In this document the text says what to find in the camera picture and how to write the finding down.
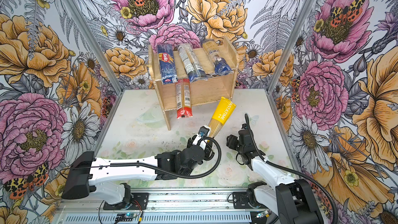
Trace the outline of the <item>red spaghetti bag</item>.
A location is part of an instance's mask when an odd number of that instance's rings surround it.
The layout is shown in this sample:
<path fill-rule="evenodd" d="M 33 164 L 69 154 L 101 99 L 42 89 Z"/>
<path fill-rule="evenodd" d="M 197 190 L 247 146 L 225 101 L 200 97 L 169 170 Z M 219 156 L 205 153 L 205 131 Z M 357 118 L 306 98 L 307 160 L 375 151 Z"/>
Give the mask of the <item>red spaghetti bag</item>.
<path fill-rule="evenodd" d="M 192 117 L 190 81 L 180 79 L 176 84 L 177 119 Z"/>

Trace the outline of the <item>yellow blue spaghetti bag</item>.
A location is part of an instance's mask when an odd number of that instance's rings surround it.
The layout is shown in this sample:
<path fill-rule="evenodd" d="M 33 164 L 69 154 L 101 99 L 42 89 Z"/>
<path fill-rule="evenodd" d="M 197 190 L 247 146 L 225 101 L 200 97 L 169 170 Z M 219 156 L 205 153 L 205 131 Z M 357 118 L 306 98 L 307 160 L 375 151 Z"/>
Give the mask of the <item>yellow blue spaghetti bag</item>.
<path fill-rule="evenodd" d="M 216 75 L 224 76 L 232 73 L 230 66 L 221 56 L 218 45 L 213 39 L 203 40 L 202 47 L 205 50 L 209 60 L 213 63 Z"/>

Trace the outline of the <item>clear blue-end spaghetti bag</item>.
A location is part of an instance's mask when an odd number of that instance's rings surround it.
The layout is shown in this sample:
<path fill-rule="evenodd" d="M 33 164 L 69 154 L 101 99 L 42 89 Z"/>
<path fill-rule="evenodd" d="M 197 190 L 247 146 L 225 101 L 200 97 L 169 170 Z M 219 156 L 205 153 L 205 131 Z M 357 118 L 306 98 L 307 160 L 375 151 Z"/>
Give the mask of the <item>clear blue-end spaghetti bag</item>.
<path fill-rule="evenodd" d="M 194 83 L 199 80 L 207 81 L 208 76 L 200 63 L 198 56 L 194 53 L 192 45 L 179 44 L 177 46 L 177 50 L 183 62 L 189 82 Z"/>

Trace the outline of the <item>blue Barilla pasta box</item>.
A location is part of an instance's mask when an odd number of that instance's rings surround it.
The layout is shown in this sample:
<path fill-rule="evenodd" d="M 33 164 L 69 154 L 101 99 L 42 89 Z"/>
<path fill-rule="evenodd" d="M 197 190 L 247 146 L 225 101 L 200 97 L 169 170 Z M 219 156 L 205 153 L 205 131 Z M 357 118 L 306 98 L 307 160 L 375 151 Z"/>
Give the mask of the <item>blue Barilla pasta box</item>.
<path fill-rule="evenodd" d="M 161 82 L 163 85 L 177 83 L 177 69 L 174 61 L 174 51 L 171 44 L 158 44 L 157 46 Z"/>

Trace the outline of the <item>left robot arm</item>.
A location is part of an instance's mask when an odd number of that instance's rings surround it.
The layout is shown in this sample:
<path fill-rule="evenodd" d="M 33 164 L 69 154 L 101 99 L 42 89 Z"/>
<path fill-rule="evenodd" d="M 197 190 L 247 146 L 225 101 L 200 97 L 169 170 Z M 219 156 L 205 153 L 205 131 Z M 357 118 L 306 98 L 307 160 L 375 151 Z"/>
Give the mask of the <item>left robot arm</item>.
<path fill-rule="evenodd" d="M 163 152 L 143 159 L 111 160 L 81 154 L 69 169 L 61 198 L 78 200 L 93 196 L 109 205 L 131 202 L 127 184 L 117 181 L 199 179 L 210 175 L 221 162 L 221 147 L 214 138 L 195 135 L 184 150 Z"/>

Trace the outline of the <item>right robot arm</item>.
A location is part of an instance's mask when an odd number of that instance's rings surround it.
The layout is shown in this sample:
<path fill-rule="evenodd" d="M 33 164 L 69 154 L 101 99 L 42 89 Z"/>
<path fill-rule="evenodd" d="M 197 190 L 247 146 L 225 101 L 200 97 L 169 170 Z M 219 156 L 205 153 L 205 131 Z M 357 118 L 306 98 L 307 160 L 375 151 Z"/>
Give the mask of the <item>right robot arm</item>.
<path fill-rule="evenodd" d="M 235 209 L 263 209 L 252 215 L 252 220 L 275 214 L 282 224 L 323 224 L 324 220 L 311 185 L 304 179 L 295 179 L 287 168 L 270 165 L 252 136 L 247 124 L 238 136 L 227 137 L 227 146 L 237 151 L 237 160 L 260 175 L 261 181 L 248 185 L 245 192 L 232 193 Z"/>

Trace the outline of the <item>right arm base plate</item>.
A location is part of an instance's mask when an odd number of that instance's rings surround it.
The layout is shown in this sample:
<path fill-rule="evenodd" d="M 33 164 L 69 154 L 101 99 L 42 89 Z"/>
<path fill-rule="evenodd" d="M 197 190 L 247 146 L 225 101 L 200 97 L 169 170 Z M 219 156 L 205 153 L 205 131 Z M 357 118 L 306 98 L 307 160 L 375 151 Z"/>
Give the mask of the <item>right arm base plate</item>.
<path fill-rule="evenodd" d="M 273 212 L 277 211 L 277 202 L 273 196 L 269 196 L 263 192 L 258 194 L 249 192 L 233 192 L 232 198 L 229 199 L 233 203 L 234 209 L 270 209 Z"/>

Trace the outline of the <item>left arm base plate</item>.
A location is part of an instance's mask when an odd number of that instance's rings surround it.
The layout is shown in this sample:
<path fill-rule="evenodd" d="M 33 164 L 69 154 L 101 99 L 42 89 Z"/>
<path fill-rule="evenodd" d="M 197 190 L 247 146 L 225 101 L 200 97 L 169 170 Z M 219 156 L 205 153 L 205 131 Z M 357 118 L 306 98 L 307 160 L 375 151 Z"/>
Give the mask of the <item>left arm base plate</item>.
<path fill-rule="evenodd" d="M 148 204 L 149 193 L 131 193 L 130 199 L 115 205 L 105 203 L 103 210 L 119 211 L 119 210 L 146 210 Z"/>

